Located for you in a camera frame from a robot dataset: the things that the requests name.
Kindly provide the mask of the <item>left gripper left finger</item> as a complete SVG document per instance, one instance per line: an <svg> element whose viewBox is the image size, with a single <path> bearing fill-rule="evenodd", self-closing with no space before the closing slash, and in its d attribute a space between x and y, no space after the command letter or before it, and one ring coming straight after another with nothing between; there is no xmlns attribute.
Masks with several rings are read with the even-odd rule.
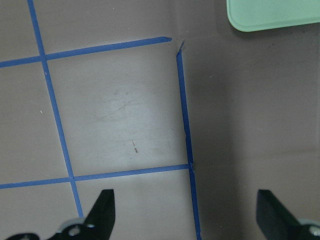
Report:
<svg viewBox="0 0 320 240"><path fill-rule="evenodd" d="M115 194L113 189L104 189L99 194L84 225L93 240L109 240L116 221Z"/></svg>

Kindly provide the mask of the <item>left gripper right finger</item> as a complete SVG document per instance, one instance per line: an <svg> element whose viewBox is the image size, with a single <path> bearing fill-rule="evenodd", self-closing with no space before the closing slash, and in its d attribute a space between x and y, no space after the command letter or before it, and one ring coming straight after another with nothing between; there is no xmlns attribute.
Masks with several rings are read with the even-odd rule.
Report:
<svg viewBox="0 0 320 240"><path fill-rule="evenodd" d="M309 226L299 223L270 190L257 192L256 222L268 240L309 239Z"/></svg>

